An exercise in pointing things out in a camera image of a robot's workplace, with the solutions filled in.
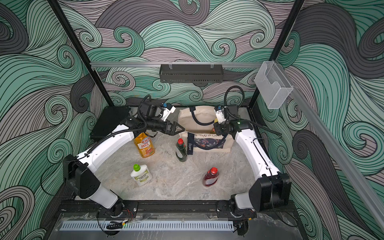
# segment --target clear plastic holder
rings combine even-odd
[[[274,61],[264,61],[255,84],[268,109],[278,109],[293,90],[284,68]]]

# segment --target product label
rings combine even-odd
[[[179,158],[183,158],[183,154],[181,154],[181,151],[179,149],[176,149],[176,156]]]
[[[144,138],[139,144],[139,149],[143,149],[143,148],[146,148],[150,145],[150,142],[149,142],[150,138],[149,137],[146,137]]]
[[[144,173],[138,175],[137,177],[134,177],[135,180],[139,181],[139,182],[145,182],[149,177],[149,172],[148,172],[148,169],[144,171]]]
[[[153,148],[149,148],[145,150],[146,155],[151,154],[152,152],[153,152]]]
[[[217,178],[218,177],[207,179],[207,180],[205,180],[205,184],[206,185],[212,184],[212,183],[214,183],[217,180]]]

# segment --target black metal frame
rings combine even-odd
[[[66,16],[64,15],[63,10],[61,9],[59,3],[57,0],[47,0],[49,5],[51,6],[53,12],[55,13],[57,19],[59,20],[61,26],[63,27],[64,31],[67,33],[68,38],[72,42],[76,52],[80,56],[80,59],[83,61],[84,65],[86,66],[89,74],[91,75],[93,81],[96,83],[97,87],[100,89],[101,94],[107,101],[108,105],[114,106],[111,97],[109,96],[107,90],[105,89],[103,82],[100,79],[100,76],[96,71],[94,71],[91,67],[91,60],[88,58],[88,55],[84,51],[83,47],[81,46],[81,43],[79,39],[76,37],[75,32],[72,29],[72,26]]]
[[[98,88],[100,89],[101,91],[101,94],[104,96],[105,100],[107,101],[108,105],[110,106],[114,106],[113,102],[112,102],[112,99],[111,97],[109,96],[107,90],[105,89],[104,85],[103,85],[103,82],[102,80],[100,79],[100,76],[97,74],[96,71],[94,71],[90,65],[90,60],[86,54],[86,52],[84,51],[84,49],[82,48],[81,44],[80,44],[80,41],[79,39],[76,37],[76,34],[75,32],[73,31],[68,19],[66,18],[66,16],[64,15],[64,12],[63,10],[61,9],[59,3],[57,0],[47,0],[49,5],[51,6],[52,10],[54,11],[56,17],[58,18],[58,20],[60,21],[62,27],[64,28],[64,31],[67,33],[69,39],[71,40],[71,42],[73,43],[73,46],[75,47],[77,53],[79,54],[81,60],[84,62],[85,66],[87,67],[87,70],[89,71],[90,75],[92,76],[93,80],[95,81],[96,85],[98,86]],[[299,14],[299,11],[302,7],[304,3],[304,0],[295,0],[293,6],[292,6],[292,9],[290,11],[290,14],[284,24],[284,27],[281,31],[281,34],[277,40],[277,43],[271,53],[271,56],[269,58],[269,61],[273,61],[273,60],[276,60],[291,29],[292,29],[292,26],[293,24],[295,23],[295,20],[296,20],[296,17],[298,16]],[[250,108],[252,109],[253,106],[255,105],[256,103],[256,99],[257,97],[259,96],[259,90],[256,89],[249,104],[248,105],[242,105],[241,107],[247,107],[247,108]],[[188,108],[190,106],[185,106],[185,105],[182,105],[182,106],[175,106],[175,107],[178,107],[178,108]]]
[[[109,96],[107,90],[105,89],[99,75],[97,74],[96,71],[94,71],[91,68],[90,65],[90,60],[82,48],[78,38],[76,37],[69,21],[65,17],[59,3],[57,0],[47,0],[48,3],[50,4],[52,10],[54,11],[56,17],[59,19],[61,25],[63,26],[65,32],[67,33],[69,39],[73,43],[77,53],[79,54],[80,58],[84,62],[84,64],[87,67],[87,70],[89,71],[90,75],[92,76],[93,80],[95,81],[96,85],[100,89],[102,95],[106,99],[107,103],[110,106],[113,106],[113,102],[111,97]],[[292,26],[296,20],[296,17],[304,3],[304,0],[295,0],[293,7],[291,9],[291,12],[285,22],[285,25],[282,29],[282,32],[279,36],[279,39],[272,51],[272,54],[269,58],[269,61],[276,60],[278,57],[279,52],[281,51],[281,48],[283,47],[283,44],[285,43],[289,32],[292,29]],[[260,111],[258,109],[256,100],[257,97],[259,96],[259,90],[256,89],[249,104],[248,105],[242,105],[241,107],[247,107],[248,114],[250,116],[250,119],[252,121],[260,123]],[[183,108],[188,108],[190,106],[175,106],[175,107],[183,107]],[[261,134],[258,130],[257,127],[254,128],[256,135],[261,138]],[[264,145],[263,140],[259,140],[261,146],[263,147],[264,151],[268,154],[268,151]],[[124,204],[126,205],[126,208],[128,208],[133,214],[134,217],[137,215],[141,214],[141,216],[145,214],[156,214],[156,213],[204,213],[204,214],[209,214],[209,216],[212,217],[223,217],[223,218],[228,218],[229,220],[231,219],[231,216],[228,216],[228,213],[225,214],[225,212],[220,212],[217,211],[217,206],[219,202],[223,204],[223,200],[212,200],[212,201],[153,201],[153,200],[148,200],[148,201],[128,201],[124,200]],[[295,205],[292,201],[288,203],[287,206],[282,206],[280,207],[281,210],[285,210],[287,212],[291,212],[293,216],[298,220],[298,229],[303,237],[303,239],[307,240],[308,236],[306,235],[305,228],[299,218],[299,215],[297,213],[297,210],[295,208]],[[88,201],[88,200],[63,200],[61,202],[61,205],[59,206],[53,221],[56,222],[57,219],[59,218],[61,213],[78,213],[78,212],[97,212],[101,210],[100,216],[102,218],[105,217],[110,217],[106,213],[105,210],[102,210],[100,208],[100,205],[98,203],[95,203],[93,201]],[[261,213],[265,213],[273,217],[274,219],[278,219],[276,216],[276,212],[273,210],[265,210],[262,211]],[[53,229],[53,224],[51,229],[47,229],[47,234],[46,236],[49,236],[48,233],[50,233]]]
[[[124,200],[125,209],[132,212],[133,216],[124,211],[118,218],[111,218],[105,209],[100,207],[98,203],[89,200],[63,200],[58,206],[58,209],[52,219],[50,229],[47,229],[46,237],[49,237],[50,233],[61,214],[86,214],[99,212],[99,218],[105,218],[106,220],[124,220],[126,218],[142,218],[149,220],[161,219],[162,214],[205,214],[208,218],[226,218],[228,221],[233,221],[233,224],[247,219],[249,217],[256,217],[256,213],[250,211],[244,218],[234,218],[229,211],[223,208],[223,205],[229,205],[228,200]],[[275,220],[278,220],[276,213],[288,212],[295,219],[298,220],[297,228],[304,240],[308,240],[308,236],[305,232],[304,225],[299,217],[295,204],[292,201],[286,206],[280,206],[278,210],[263,210],[262,214],[267,214]]]

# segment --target dark green bottle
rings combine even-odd
[[[179,138],[176,147],[176,157],[180,162],[185,162],[187,160],[187,149],[185,148],[183,139]]]

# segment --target red liquid bottle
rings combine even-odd
[[[216,167],[211,168],[203,178],[203,184],[206,187],[212,186],[217,182],[218,170]]]

